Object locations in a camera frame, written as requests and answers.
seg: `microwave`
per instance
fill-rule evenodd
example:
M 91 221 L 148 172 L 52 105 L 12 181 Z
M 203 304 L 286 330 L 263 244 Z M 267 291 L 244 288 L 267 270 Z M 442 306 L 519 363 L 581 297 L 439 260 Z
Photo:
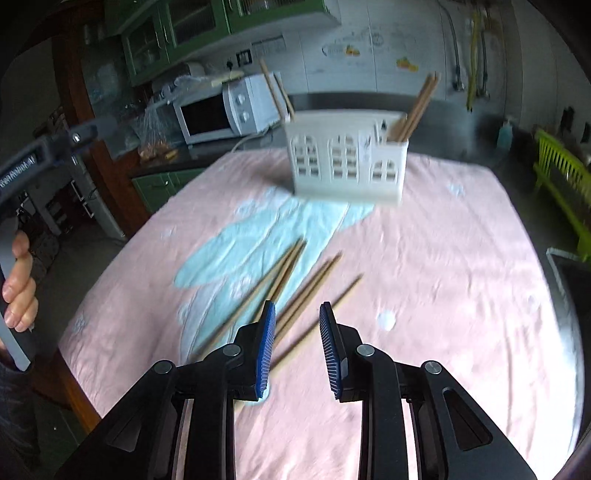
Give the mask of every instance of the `microwave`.
M 286 112 L 277 81 L 273 74 L 270 77 Z M 187 145 L 259 134 L 280 120 L 263 74 L 194 90 L 173 105 Z

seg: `light blue pattern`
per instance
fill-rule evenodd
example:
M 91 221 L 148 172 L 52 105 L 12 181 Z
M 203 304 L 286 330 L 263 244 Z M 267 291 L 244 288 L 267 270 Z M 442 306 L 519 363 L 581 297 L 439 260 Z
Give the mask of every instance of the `light blue pattern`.
M 238 207 L 238 221 L 191 255 L 174 279 L 178 288 L 201 287 L 191 303 L 178 313 L 178 321 L 183 325 L 181 361 L 191 361 L 191 355 L 239 306 L 237 284 L 245 281 L 254 286 L 290 246 L 304 237 L 307 246 L 277 301 L 276 309 L 280 312 L 333 234 L 360 222 L 372 210 L 373 205 L 299 200 L 276 188 L 269 189 L 261 200 L 249 200 Z M 218 346 L 233 339 L 238 327 L 252 318 L 264 294 L 251 304 Z

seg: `green dish rack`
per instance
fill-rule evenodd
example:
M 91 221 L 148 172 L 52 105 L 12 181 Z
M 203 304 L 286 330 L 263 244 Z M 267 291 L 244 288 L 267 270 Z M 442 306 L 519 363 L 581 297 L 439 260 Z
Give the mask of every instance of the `green dish rack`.
M 543 185 L 552 194 L 579 236 L 577 251 L 591 258 L 591 173 L 552 135 L 538 130 L 539 159 L 536 191 Z

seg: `kitchen counter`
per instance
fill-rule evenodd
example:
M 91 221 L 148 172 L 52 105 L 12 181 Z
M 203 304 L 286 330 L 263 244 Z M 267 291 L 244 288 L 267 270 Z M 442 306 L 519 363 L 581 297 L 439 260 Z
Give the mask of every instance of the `kitchen counter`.
M 172 160 L 165 160 L 163 156 L 156 157 L 130 170 L 129 177 L 137 178 L 157 173 L 168 173 L 192 168 L 207 168 L 218 158 L 230 152 L 239 140 L 239 138 L 230 138 L 196 144 L 191 147 L 181 145 L 177 147 L 178 155 Z M 282 129 L 275 129 L 263 137 L 245 141 L 238 148 L 238 151 L 257 150 L 260 148 L 285 148 L 286 145 L 284 131 Z

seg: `wooden chopstick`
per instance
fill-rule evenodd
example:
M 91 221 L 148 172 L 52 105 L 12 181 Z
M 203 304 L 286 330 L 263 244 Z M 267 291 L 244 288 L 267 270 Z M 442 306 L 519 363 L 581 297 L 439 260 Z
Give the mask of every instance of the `wooden chopstick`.
M 398 119 L 398 121 L 392 125 L 388 129 L 388 133 L 386 134 L 386 142 L 397 142 L 398 137 L 402 133 L 402 129 L 404 129 L 404 125 L 406 124 L 406 120 L 408 115 L 404 115 Z
M 406 118 L 402 121 L 401 125 L 399 125 L 400 121 L 390 127 L 387 135 L 388 142 L 400 142 L 403 138 L 401 134 L 403 133 L 404 127 L 408 124 L 408 121 L 415 115 L 417 112 L 419 104 L 423 101 L 423 97 L 427 92 L 429 85 L 431 84 L 433 75 L 429 74 L 425 78 L 425 82 L 421 87 L 421 91 L 418 93 L 417 98 L 415 98 L 413 107 L 410 109 L 410 113 L 406 116 Z
M 283 88 L 283 82 L 279 78 L 279 75 L 277 75 L 276 73 L 273 73 L 273 76 L 275 77 L 275 81 L 277 82 L 277 85 L 279 86 L 279 91 L 283 95 L 283 100 L 284 100 L 285 104 L 287 105 L 287 111 L 290 113 L 291 121 L 293 122 L 296 119 L 296 113 L 295 113 L 296 111 L 294 110 L 294 106 L 291 104 L 291 100 L 287 96 L 287 92 Z
M 433 93 L 435 93 L 435 89 L 437 88 L 437 84 L 439 83 L 439 75 L 436 73 L 431 81 L 427 93 L 424 96 L 423 102 L 421 103 L 416 115 L 413 117 L 412 121 L 407 121 L 405 128 L 404 128 L 404 135 L 402 136 L 402 142 L 407 142 L 413 132 L 416 130 L 418 123 L 421 121 L 425 110 L 427 109 L 429 103 L 431 102 L 431 97 Z
M 350 297 L 351 293 L 359 284 L 361 279 L 363 279 L 363 274 L 359 275 L 353 281 L 353 283 L 349 285 L 347 290 L 343 292 L 343 294 L 338 298 L 338 300 L 332 304 L 333 310 L 339 308 L 339 306 L 342 305 Z M 300 338 L 294 344 L 294 346 L 277 359 L 277 361 L 271 367 L 271 372 L 269 373 L 270 376 L 275 377 L 281 371 L 281 369 L 284 366 L 286 366 L 292 358 L 294 358 L 294 356 L 302 349 L 302 347 L 312 339 L 313 333 L 318 331 L 317 327 L 318 322 L 314 322 L 312 325 L 310 325 L 310 327 L 302 334 L 302 336 L 300 336 Z M 244 402 L 236 403 L 234 405 L 234 415 L 239 414 L 243 408 Z
M 267 64 L 265 63 L 265 59 L 260 59 L 259 64 L 261 65 L 261 70 L 265 75 L 265 80 L 267 81 L 267 86 L 269 87 L 269 91 L 271 92 L 271 96 L 273 97 L 273 103 L 275 104 L 275 108 L 277 108 L 277 113 L 279 113 L 279 120 L 281 124 L 285 123 L 285 115 L 281 110 L 281 104 L 275 95 L 275 89 L 273 88 L 273 82 L 271 81 L 271 76 L 269 75 L 269 69 L 267 68 Z
M 408 114 L 408 118 L 407 118 L 406 123 L 404 124 L 404 128 L 402 129 L 402 131 L 400 132 L 400 134 L 397 138 L 398 142 L 404 141 L 406 134 L 410 130 L 411 124 L 414 122 L 419 111 L 421 111 L 423 104 L 427 100 L 427 95 L 429 93 L 429 90 L 431 89 L 431 85 L 433 84 L 433 79 L 434 79 L 434 77 L 431 73 L 429 75 L 427 75 L 427 78 L 425 79 L 425 83 L 423 84 L 423 88 L 421 89 L 421 92 L 418 94 L 417 99 L 415 100 L 415 102 L 413 104 L 412 110 Z
M 257 311 L 255 316 L 252 318 L 251 323 L 258 322 L 259 318 L 261 318 L 263 308 L 265 307 L 265 300 L 271 300 L 273 303 L 277 303 L 279 297 L 283 293 L 285 289 L 285 285 L 287 285 L 287 281 L 290 279 L 298 260 L 300 259 L 304 248 L 306 248 L 306 241 L 303 238 L 300 238 L 296 243 L 295 247 L 291 250 L 291 253 L 287 257 L 286 261 L 283 262 L 281 266 L 281 270 L 278 273 L 275 281 L 271 285 L 269 289 L 269 293 L 267 294 L 266 298 L 263 299 L 261 303 L 261 308 Z
M 195 354 L 197 361 L 203 360 L 207 356 L 207 354 L 213 349 L 213 347 L 216 346 L 216 344 L 220 341 L 222 336 L 228 331 L 230 327 L 234 325 L 236 320 L 238 320 L 240 316 L 244 313 L 244 311 L 250 306 L 251 302 L 253 302 L 256 299 L 256 297 L 258 297 L 258 295 L 261 293 L 262 289 L 265 287 L 267 282 L 269 282 L 270 279 L 277 275 L 283 264 L 289 258 L 291 253 L 295 250 L 296 246 L 297 243 L 290 247 L 289 250 L 283 254 L 283 256 L 277 261 L 273 268 L 267 272 L 267 274 L 261 279 L 261 281 L 256 285 L 256 287 L 252 289 L 250 294 L 242 301 L 240 306 L 234 311 L 231 317 L 225 322 L 223 322 L 211 334 L 205 346 L 200 348 Z
M 312 279 L 310 283 L 313 283 L 310 289 L 306 289 L 306 291 L 302 292 L 295 302 L 295 309 L 291 312 L 290 316 L 285 315 L 284 319 L 281 319 L 281 326 L 279 331 L 275 331 L 275 344 L 278 345 L 283 337 L 287 335 L 292 325 L 296 322 L 296 320 L 300 317 L 301 313 L 306 309 L 306 307 L 310 304 L 312 299 L 316 296 L 322 285 L 328 280 L 330 274 L 335 269 L 337 264 L 339 263 L 340 259 L 343 257 L 342 253 L 339 253 L 333 260 L 330 262 L 328 267 L 320 273 L 317 274 L 315 279 Z
M 291 298 L 289 305 L 278 314 L 277 323 L 275 325 L 275 338 L 277 338 L 277 334 L 283 328 L 287 319 L 289 319 L 294 314 L 294 312 L 297 310 L 297 308 L 300 305 L 300 303 L 302 302 L 303 298 L 306 295 L 308 295 L 308 293 L 310 293 L 312 291 L 312 289 L 314 288 L 314 285 L 316 285 L 316 283 L 319 281 L 319 279 L 322 277 L 322 275 L 324 275 L 324 273 L 326 272 L 326 270 L 328 269 L 328 267 L 330 266 L 332 261 L 333 260 L 327 260 L 326 262 L 324 262 L 320 266 L 320 268 L 317 270 L 317 272 L 314 274 L 314 276 L 312 276 L 310 281 L 303 287 L 303 290 L 296 293 Z

